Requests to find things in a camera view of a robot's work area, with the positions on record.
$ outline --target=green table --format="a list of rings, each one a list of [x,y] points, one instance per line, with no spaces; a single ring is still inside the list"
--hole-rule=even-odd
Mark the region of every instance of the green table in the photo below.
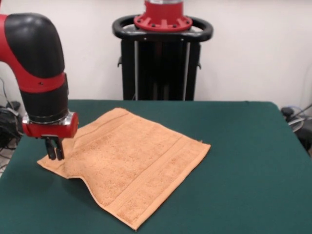
[[[275,105],[70,101],[81,126],[115,107],[212,144],[138,233],[312,233],[312,163]],[[45,154],[42,140],[24,137],[0,178],[1,234],[135,233],[98,207],[83,182],[37,165]]]

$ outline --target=black metal stand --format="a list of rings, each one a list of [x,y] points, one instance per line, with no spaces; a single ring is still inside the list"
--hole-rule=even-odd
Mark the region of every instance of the black metal stand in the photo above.
[[[129,26],[134,17],[113,24],[114,34],[122,39],[118,64],[124,100],[194,100],[200,42],[212,37],[212,26],[192,18],[201,32],[146,32]]]

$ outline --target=towel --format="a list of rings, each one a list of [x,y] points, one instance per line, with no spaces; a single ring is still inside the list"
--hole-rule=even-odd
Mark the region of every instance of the towel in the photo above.
[[[65,160],[38,161],[80,178],[95,202],[134,230],[203,160],[210,145],[115,108],[63,140]]]

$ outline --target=red robot arm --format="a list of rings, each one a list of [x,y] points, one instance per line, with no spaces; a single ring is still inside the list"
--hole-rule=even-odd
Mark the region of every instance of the red robot arm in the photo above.
[[[55,26],[39,14],[0,15],[0,61],[17,79],[26,109],[24,132],[45,139],[51,159],[64,159],[60,139],[74,137],[78,116],[68,110],[64,57]]]

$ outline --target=silver ring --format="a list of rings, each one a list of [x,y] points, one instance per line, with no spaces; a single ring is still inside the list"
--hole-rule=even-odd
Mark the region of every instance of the silver ring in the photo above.
[[[153,4],[177,4],[183,2],[183,0],[147,0]]]

